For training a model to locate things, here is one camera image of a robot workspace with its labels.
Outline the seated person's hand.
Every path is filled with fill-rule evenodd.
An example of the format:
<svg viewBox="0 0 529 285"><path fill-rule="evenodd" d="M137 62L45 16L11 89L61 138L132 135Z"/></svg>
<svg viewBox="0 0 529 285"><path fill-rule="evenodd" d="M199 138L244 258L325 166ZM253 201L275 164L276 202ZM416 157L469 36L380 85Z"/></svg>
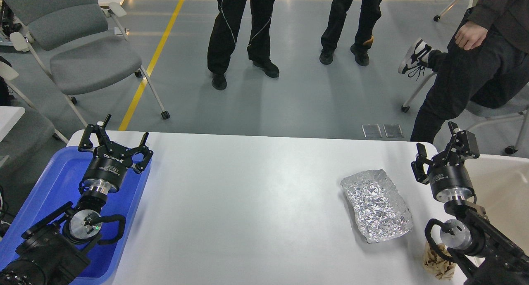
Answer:
<svg viewBox="0 0 529 285"><path fill-rule="evenodd" d="M455 35L455 44L463 50L472 50L481 46L486 38L488 29L467 21L462 25Z"/></svg>

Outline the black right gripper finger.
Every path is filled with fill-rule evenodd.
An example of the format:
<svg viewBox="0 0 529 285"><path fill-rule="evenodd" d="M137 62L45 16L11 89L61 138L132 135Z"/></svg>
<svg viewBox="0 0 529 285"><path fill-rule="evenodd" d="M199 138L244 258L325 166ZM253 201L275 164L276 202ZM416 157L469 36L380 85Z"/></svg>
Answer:
<svg viewBox="0 0 529 285"><path fill-rule="evenodd" d="M429 178L424 170L424 166L432 165L433 162L427 157L427 150L424 144L416 143L417 155L415 161L411 163L412 172L415 180L423 185L429 184Z"/></svg>
<svg viewBox="0 0 529 285"><path fill-rule="evenodd" d="M460 129L453 122L448 122L451 140L444 149L444 159L478 159L480 152L474 133Z"/></svg>

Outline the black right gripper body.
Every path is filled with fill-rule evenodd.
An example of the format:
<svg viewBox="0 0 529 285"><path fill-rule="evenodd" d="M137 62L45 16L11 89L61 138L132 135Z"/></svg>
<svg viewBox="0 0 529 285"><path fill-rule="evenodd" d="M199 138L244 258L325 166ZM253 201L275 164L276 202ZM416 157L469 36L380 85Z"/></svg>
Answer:
<svg viewBox="0 0 529 285"><path fill-rule="evenodd" d="M443 157L435 155L429 166L428 178L432 196L438 202L466 200L475 196L474 187L465 168L465 160L474 157Z"/></svg>

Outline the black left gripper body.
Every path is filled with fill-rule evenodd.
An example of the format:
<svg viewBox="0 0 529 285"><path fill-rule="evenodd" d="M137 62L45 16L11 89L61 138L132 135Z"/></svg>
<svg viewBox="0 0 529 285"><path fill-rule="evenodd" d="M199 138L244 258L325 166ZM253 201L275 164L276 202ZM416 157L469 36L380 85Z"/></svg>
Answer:
<svg viewBox="0 0 529 285"><path fill-rule="evenodd" d="M115 193L121 188L127 170L133 166L132 156L139 153L138 148L127 148L116 142L94 147L90 142L81 142L82 152L93 152L93 158L81 180L81 193L98 191Z"/></svg>

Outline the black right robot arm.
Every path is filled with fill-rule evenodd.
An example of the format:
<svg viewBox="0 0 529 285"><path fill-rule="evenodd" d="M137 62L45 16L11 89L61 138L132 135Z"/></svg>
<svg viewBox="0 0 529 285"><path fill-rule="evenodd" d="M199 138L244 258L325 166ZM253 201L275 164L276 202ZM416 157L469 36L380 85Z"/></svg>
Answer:
<svg viewBox="0 0 529 285"><path fill-rule="evenodd" d="M418 182L431 187L453 219L430 219L425 227L428 246L443 260L456 263L467 285L527 285L528 256L488 220L486 210L473 202L474 187L465 168L479 157L475 135L448 122L451 140L444 151L428 159L423 144L411 163Z"/></svg>

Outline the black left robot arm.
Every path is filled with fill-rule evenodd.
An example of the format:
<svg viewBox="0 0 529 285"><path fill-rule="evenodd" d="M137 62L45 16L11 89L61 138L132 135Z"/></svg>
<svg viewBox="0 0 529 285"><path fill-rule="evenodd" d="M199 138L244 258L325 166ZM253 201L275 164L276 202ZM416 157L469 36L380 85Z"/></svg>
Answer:
<svg viewBox="0 0 529 285"><path fill-rule="evenodd" d="M153 150L112 141L101 124L53 156L1 242L2 285L105 282L124 250Z"/></svg>

